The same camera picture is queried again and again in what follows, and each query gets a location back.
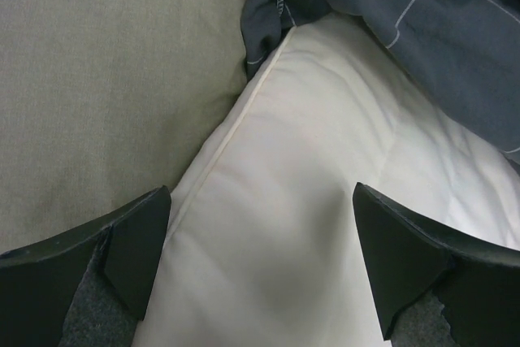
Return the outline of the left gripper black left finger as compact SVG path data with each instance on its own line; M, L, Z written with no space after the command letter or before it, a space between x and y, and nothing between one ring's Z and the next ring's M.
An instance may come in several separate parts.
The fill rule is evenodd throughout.
M129 346L171 210L167 187L1 256L3 346Z

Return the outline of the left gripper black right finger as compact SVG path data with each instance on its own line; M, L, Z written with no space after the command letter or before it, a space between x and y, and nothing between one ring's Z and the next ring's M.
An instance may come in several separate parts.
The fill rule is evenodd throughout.
M519 252L357 184L353 208L382 336L394 346L517 346Z

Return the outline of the cream pillow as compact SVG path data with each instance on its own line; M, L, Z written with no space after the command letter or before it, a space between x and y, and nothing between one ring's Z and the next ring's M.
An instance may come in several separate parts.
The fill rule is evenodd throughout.
M136 346L381 346L353 213L367 184L519 247L519 177L358 19L294 28L172 192Z

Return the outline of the dark grey plaid pillowcase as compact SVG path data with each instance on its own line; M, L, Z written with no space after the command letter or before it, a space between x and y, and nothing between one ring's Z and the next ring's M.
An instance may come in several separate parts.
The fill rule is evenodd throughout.
M247 77L332 12L361 18L448 117L519 160L519 0L246 0Z

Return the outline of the green beige patchwork pillow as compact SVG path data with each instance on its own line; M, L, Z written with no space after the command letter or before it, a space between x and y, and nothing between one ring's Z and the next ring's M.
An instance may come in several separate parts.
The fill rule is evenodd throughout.
M245 0L1 0L1 249L179 182L245 87Z

